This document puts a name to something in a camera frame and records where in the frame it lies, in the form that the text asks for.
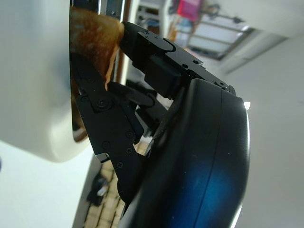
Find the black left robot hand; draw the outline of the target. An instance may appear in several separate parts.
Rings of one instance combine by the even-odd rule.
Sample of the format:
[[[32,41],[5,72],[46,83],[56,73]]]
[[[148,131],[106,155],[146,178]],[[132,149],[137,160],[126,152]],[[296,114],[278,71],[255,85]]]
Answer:
[[[111,161],[125,202],[121,228],[233,228],[250,160],[249,121],[232,86],[190,53],[135,24],[122,51],[159,94],[104,85],[93,64],[70,56],[76,104],[95,156]]]

